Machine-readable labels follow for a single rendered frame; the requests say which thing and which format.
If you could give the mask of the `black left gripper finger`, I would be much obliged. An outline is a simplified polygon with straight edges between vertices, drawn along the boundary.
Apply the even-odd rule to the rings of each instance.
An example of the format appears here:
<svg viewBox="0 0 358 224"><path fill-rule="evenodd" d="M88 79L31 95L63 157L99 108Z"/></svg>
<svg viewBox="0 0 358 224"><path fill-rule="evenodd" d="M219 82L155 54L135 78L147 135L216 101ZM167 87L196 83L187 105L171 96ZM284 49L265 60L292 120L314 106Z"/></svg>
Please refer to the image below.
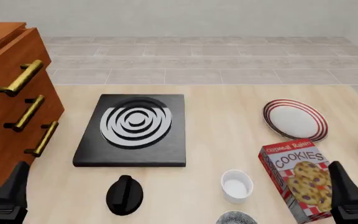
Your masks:
<svg viewBox="0 0 358 224"><path fill-rule="evenodd" d="M20 161L0 186L0 207L27 207L26 186L30 166Z"/></svg>

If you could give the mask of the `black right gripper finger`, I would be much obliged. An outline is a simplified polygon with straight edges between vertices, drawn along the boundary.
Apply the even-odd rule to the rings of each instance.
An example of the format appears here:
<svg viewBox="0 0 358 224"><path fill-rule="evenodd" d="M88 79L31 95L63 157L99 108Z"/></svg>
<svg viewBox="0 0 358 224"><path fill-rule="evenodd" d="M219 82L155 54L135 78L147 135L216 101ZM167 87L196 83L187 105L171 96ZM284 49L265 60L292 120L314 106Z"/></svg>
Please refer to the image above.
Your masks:
<svg viewBox="0 0 358 224"><path fill-rule="evenodd" d="M339 161L328 166L332 183L332 207L358 205L358 186L351 180Z"/></svg>

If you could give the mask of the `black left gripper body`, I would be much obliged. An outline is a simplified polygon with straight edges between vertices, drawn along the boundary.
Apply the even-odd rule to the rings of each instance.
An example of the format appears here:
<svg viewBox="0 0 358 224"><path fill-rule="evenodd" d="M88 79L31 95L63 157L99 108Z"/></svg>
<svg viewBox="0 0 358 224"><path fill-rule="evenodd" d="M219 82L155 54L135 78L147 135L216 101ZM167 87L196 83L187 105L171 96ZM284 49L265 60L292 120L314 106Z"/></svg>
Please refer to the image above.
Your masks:
<svg viewBox="0 0 358 224"><path fill-rule="evenodd" d="M13 207L12 210L0 210L0 224L23 224L27 209Z"/></svg>

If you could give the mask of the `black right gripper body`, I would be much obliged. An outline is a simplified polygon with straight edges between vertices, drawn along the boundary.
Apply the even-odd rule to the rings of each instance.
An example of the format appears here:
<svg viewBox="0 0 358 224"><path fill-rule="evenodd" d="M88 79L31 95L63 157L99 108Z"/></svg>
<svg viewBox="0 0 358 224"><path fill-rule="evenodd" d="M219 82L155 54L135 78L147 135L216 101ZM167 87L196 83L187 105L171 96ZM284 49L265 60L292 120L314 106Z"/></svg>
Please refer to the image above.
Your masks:
<svg viewBox="0 0 358 224"><path fill-rule="evenodd" d="M336 224L358 224L357 207L336 207L331 214Z"/></svg>

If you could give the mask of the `white plate with red rings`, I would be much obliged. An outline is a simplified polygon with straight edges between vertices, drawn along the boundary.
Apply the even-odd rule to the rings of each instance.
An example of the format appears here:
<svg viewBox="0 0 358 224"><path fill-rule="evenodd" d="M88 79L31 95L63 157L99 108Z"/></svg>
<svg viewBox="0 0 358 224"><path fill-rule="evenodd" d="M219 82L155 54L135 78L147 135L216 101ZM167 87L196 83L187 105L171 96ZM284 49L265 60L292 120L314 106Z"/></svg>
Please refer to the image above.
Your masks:
<svg viewBox="0 0 358 224"><path fill-rule="evenodd" d="M291 99L269 101L262 110L265 123L287 139L309 139L319 142L328 136L328 121L318 110Z"/></svg>

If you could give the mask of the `flat black stove plate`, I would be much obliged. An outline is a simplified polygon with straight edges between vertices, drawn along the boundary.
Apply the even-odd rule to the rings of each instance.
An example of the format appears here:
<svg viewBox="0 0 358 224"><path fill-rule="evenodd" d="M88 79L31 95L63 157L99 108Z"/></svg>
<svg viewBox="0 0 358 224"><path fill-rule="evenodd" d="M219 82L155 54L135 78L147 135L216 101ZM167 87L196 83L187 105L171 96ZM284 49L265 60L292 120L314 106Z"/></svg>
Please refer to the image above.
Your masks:
<svg viewBox="0 0 358 224"><path fill-rule="evenodd" d="M101 95L73 165L185 167L185 97Z"/></svg>

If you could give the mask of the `white ramekin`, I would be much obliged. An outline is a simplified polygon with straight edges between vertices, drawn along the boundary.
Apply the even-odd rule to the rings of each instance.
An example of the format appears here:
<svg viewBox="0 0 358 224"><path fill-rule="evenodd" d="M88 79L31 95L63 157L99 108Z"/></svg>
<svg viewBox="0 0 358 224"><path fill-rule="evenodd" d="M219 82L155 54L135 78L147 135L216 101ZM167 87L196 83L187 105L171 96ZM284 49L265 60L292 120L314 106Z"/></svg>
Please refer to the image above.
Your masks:
<svg viewBox="0 0 358 224"><path fill-rule="evenodd" d="M245 172L231 169L221 176L223 197L230 203L244 203L252 194L254 183Z"/></svg>

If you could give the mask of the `black patterned bowl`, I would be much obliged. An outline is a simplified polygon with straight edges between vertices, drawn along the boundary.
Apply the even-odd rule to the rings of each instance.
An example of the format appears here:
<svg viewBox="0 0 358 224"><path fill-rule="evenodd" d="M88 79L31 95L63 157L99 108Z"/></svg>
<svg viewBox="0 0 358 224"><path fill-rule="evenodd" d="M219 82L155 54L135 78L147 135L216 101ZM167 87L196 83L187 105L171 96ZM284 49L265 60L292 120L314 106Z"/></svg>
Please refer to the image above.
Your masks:
<svg viewBox="0 0 358 224"><path fill-rule="evenodd" d="M217 220L216 224L258 224L248 214L233 210L223 213Z"/></svg>

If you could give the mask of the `printed cookies box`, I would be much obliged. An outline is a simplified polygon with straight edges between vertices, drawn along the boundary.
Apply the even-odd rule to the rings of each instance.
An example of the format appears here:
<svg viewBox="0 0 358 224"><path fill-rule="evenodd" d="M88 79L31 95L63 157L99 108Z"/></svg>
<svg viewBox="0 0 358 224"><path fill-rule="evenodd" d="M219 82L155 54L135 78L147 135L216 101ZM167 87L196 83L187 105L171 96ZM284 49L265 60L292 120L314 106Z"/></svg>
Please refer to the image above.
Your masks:
<svg viewBox="0 0 358 224"><path fill-rule="evenodd" d="M297 139L266 145L258 158L297 224L331 216L330 162L313 142Z"/></svg>

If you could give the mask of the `round black stove knob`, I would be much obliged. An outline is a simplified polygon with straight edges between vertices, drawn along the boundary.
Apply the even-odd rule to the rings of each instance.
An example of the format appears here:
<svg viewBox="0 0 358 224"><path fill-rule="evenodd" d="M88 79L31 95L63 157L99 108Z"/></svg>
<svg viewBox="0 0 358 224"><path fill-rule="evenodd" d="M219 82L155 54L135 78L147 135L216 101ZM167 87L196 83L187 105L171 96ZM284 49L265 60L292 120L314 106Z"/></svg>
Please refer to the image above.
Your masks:
<svg viewBox="0 0 358 224"><path fill-rule="evenodd" d="M144 192L138 181L122 175L110 186L106 194L106 205L115 215L126 216L135 212L142 204Z"/></svg>

